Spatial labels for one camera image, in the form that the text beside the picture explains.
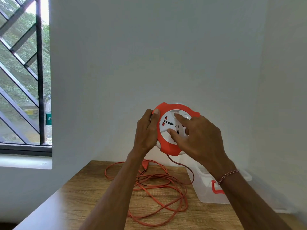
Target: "plastic storage box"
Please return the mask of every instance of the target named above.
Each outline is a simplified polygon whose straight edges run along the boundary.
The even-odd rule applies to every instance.
[[[205,203],[230,204],[222,188],[219,185],[217,185],[217,181],[205,169],[205,167],[203,167],[198,162],[194,162],[190,166],[190,168],[195,175],[193,187],[199,201]],[[190,177],[190,180],[192,181],[193,175],[191,171],[187,169],[187,172]],[[252,177],[248,172],[240,170],[240,173],[242,174],[242,176],[246,181],[252,180]]]

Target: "sky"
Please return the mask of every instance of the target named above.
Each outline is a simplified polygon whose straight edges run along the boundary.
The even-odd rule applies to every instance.
[[[36,14],[35,1],[26,9],[28,13]],[[49,24],[49,0],[40,0],[40,15],[43,24]]]

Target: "window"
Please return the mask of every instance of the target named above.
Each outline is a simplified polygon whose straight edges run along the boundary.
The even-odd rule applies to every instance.
[[[48,0],[0,0],[2,153],[52,151],[49,48]]]

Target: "hand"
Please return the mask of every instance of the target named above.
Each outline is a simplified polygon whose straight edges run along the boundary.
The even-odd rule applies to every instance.
[[[145,156],[156,145],[158,138],[157,123],[160,111],[155,109],[153,115],[151,113],[152,110],[147,109],[136,125],[133,151],[141,156]]]
[[[188,137],[183,138],[172,129],[168,129],[168,133],[182,151],[201,163],[217,181],[225,173],[236,169],[224,151],[218,127],[204,116],[192,117],[191,120],[179,114],[175,114],[175,117],[186,127]]]

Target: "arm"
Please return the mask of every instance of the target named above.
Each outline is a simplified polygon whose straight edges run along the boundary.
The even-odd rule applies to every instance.
[[[79,230],[124,229],[136,175],[145,155],[157,141],[160,112],[148,109],[137,123],[134,147],[109,188]]]
[[[175,117],[187,127],[188,137],[182,138],[172,129],[168,129],[168,133],[186,154],[201,163],[217,181],[227,172],[236,169],[224,151],[219,128],[203,116],[192,117],[191,120],[179,114],[175,114]],[[240,173],[228,175],[222,181],[221,187],[244,229],[291,229],[248,185]]]

